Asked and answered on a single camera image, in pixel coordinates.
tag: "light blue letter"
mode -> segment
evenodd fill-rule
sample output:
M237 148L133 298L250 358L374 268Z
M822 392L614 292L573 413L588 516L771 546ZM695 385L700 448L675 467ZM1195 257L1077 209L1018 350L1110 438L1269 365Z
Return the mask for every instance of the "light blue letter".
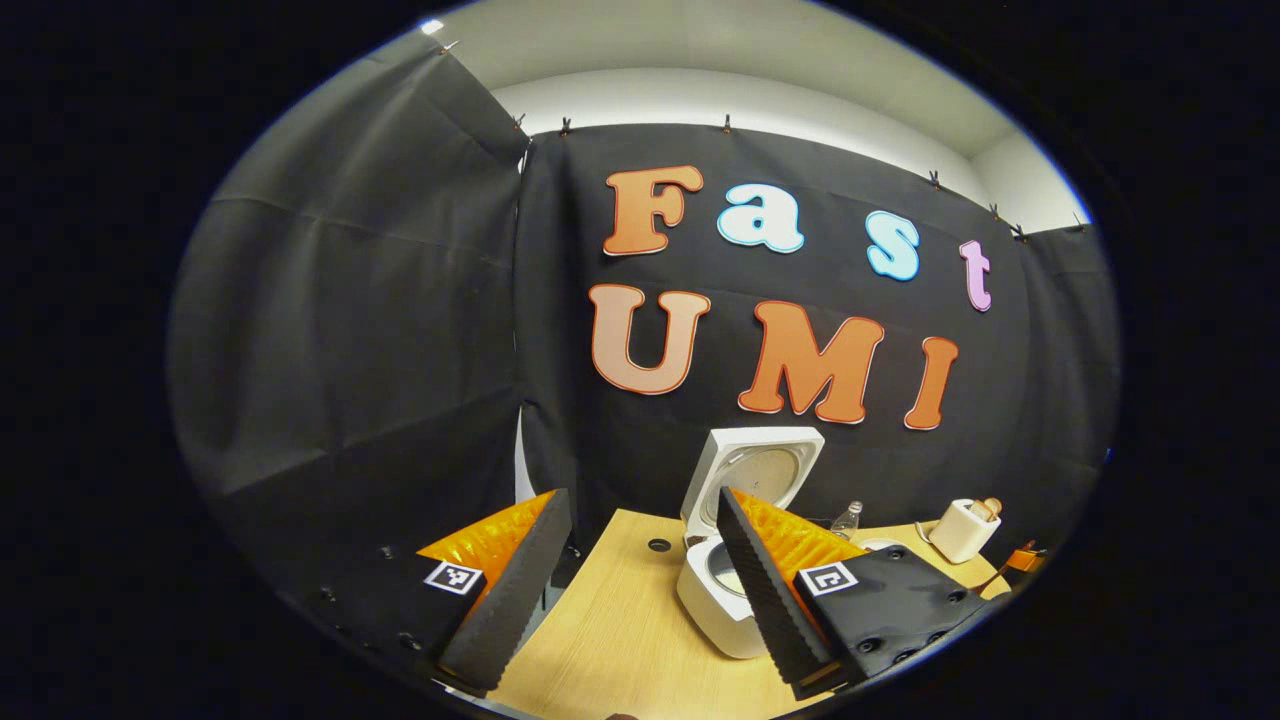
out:
M872 269L881 275L906 282L920 270L920 233L906 218L877 210L867 215L867 234L876 245L867 249Z
M744 205L756 197L759 205ZM774 252L795 252L804 245L796 228L800 208L791 193L772 184L740 184L730 188L724 199L732 202L716 227L721 236L737 245L760 245Z

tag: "white rice cooker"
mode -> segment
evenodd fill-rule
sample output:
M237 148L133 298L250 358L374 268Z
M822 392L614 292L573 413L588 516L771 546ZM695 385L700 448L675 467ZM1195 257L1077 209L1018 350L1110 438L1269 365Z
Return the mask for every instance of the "white rice cooker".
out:
M786 507L823 442L814 428L714 429L707 438L680 510L686 552L676 594L712 643L731 657L748 660L767 651L716 529L719 491L728 486Z

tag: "orange letter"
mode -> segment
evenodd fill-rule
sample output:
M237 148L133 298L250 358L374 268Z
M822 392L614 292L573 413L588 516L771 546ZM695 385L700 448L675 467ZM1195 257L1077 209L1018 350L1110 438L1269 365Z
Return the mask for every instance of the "orange letter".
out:
M613 173L605 181L613 188L613 234L604 240L605 255L646 255L667 247L667 236L653 229L653 217L662 215L668 228L685 217L685 195L658 183L678 184L690 192L703 188L703 174L692 165Z
M640 395L671 392L685 382L694 356L698 318L712 301L692 292L664 292L658 306L667 310L667 346L662 364L640 368L631 361L631 315L644 305L644 292L625 284L598 284L588 293L595 304L591 328L591 360L600 377L622 389Z
M769 300L755 306L755 316L764 323L760 364L755 368L751 389L737 396L742 410L777 413L782 410L778 383L787 377L791 410L803 415L818 398L827 383L831 391L818 404L814 414L828 423L861 423L867 416L863 393L872 368L876 346L884 340L884 328L867 318L849 318L818 352L813 327L804 307Z
M913 430L932 430L942 424L942 391L947 389L951 364L960 356L956 343L945 337L927 337L923 347L924 379L920 380L920 395L915 397L915 407L902 419Z

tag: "white container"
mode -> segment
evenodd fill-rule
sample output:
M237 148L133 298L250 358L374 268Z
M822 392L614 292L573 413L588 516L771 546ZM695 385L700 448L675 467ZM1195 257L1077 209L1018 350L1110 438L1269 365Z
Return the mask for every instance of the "white container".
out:
M951 506L929 533L933 547L956 565L973 560L1000 527L1000 518L986 521L969 510L972 505L972 500L952 500Z
M719 489L730 486L786 507L823 442L813 428L714 429L707 437L680 509L686 552L676 594L703 634L730 657L748 660L767 650L716 529Z

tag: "orange soft pad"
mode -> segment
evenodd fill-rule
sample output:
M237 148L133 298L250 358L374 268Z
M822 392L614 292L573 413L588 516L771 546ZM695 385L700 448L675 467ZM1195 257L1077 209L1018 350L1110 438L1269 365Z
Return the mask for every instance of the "orange soft pad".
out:
M511 556L524 542L553 495L556 491L544 492L532 500L512 505L417 551L419 555L433 560L456 562L484 571L485 587L467 612L467 618L471 618L489 591L498 584L498 578L502 578Z

